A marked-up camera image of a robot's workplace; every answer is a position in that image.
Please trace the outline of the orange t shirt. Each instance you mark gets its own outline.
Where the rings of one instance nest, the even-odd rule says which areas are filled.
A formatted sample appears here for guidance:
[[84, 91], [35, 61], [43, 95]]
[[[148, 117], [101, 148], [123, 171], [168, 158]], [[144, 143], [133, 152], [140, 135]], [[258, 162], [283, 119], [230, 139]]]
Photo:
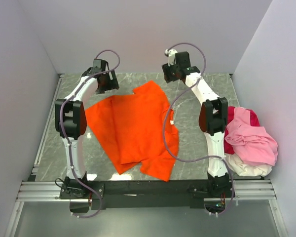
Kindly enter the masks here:
[[86, 109], [87, 125], [118, 174], [139, 164], [143, 174], [170, 179], [179, 132], [169, 106], [164, 91], [150, 80], [133, 94], [112, 95]]

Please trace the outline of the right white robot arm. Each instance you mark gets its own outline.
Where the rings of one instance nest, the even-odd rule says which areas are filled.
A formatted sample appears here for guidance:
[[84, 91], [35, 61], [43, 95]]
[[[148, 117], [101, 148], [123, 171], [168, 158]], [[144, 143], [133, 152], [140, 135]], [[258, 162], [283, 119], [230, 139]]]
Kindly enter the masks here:
[[199, 127], [204, 133], [209, 161], [207, 193], [218, 197], [230, 188], [224, 163], [224, 132], [227, 125], [228, 101], [219, 97], [206, 83], [196, 66], [191, 66], [189, 53], [165, 50], [168, 63], [162, 65], [166, 82], [181, 80], [200, 102]]

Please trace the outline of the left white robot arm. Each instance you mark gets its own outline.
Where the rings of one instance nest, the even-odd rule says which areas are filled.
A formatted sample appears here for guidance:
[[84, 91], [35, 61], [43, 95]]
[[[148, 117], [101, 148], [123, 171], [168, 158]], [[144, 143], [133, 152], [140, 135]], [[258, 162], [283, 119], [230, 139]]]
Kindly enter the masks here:
[[55, 129], [62, 137], [67, 160], [66, 177], [86, 176], [82, 142], [87, 129], [84, 104], [91, 95], [119, 89], [115, 70], [103, 59], [94, 59], [92, 67], [82, 73], [79, 83], [64, 99], [55, 101]]

